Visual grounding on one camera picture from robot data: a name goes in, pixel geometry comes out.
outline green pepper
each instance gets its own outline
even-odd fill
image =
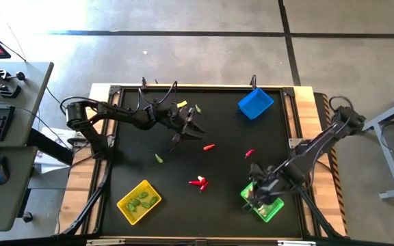
[[[147,196],[148,196],[147,192],[142,192],[138,197],[139,198],[144,198],[144,197],[147,197]]]
[[[150,200],[150,204],[154,205],[156,203],[156,201],[157,201],[157,197],[156,196],[152,197],[151,200]]]
[[[202,109],[200,109],[197,105],[196,105],[196,111],[197,113],[202,114]]]
[[[163,160],[162,160],[161,157],[159,157],[157,154],[155,154],[155,157],[156,157],[156,160],[157,160],[158,163],[163,164]]]
[[[136,207],[133,204],[127,204],[127,208],[131,211],[131,212],[136,212]]]
[[[141,202],[136,198],[132,199],[130,203],[134,206],[139,206],[141,204]]]
[[[142,206],[143,206],[144,208],[150,208],[150,207],[151,207],[151,204],[149,204],[148,202],[142,202]]]

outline blue plastic container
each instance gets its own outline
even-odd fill
[[[262,114],[270,105],[274,103],[273,99],[267,95],[261,88],[256,88],[238,103],[241,110],[249,119],[253,120]]]

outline black table surface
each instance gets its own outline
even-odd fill
[[[179,102],[197,104],[202,115],[195,121],[206,130],[202,140],[181,142],[170,154],[174,131],[157,124],[140,131],[127,123],[118,125],[118,146],[112,161],[110,190],[105,200],[102,234],[109,236],[299,237],[299,212],[294,196],[284,195],[284,207],[265,223],[245,204],[240,192],[248,185],[249,162],[245,153],[254,148],[262,165],[279,165],[288,158],[287,132],[279,92],[268,91],[274,104],[250,121],[237,103],[250,91],[179,91]],[[165,92],[151,92],[147,99]],[[168,98],[170,103],[174,95]],[[124,107],[136,106],[137,93],[124,93]],[[203,151],[203,147],[216,147]],[[164,164],[156,161],[158,154]],[[209,185],[188,184],[204,176]],[[162,201],[135,225],[116,203],[141,181],[147,180]]]

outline metal clamp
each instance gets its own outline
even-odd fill
[[[251,85],[254,90],[257,88],[257,76],[255,74],[252,76],[252,80],[250,80],[249,85]]]
[[[17,78],[20,81],[25,80],[25,74],[23,72],[17,72],[15,76],[12,76],[9,72],[5,69],[0,69],[0,79],[5,82],[9,82],[11,79]],[[0,85],[0,96],[4,98],[16,98],[21,92],[21,87],[16,85],[16,87],[11,90],[6,85]]]
[[[141,89],[145,89],[145,88],[147,88],[147,80],[144,77],[142,77]]]

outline yellow plastic tray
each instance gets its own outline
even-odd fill
[[[147,192],[148,196],[145,198],[138,198],[137,196],[142,192]],[[131,212],[127,209],[127,204],[133,198],[137,198],[141,202],[150,202],[153,196],[157,196],[157,201],[150,208],[144,208],[142,205],[136,206],[136,212]],[[124,196],[116,205],[121,210],[123,215],[127,218],[131,225],[135,225],[144,215],[146,215],[150,210],[152,210],[160,201],[162,197],[156,192],[156,190],[151,186],[147,180],[143,180],[138,184],[132,191],[130,191],[126,196]]]

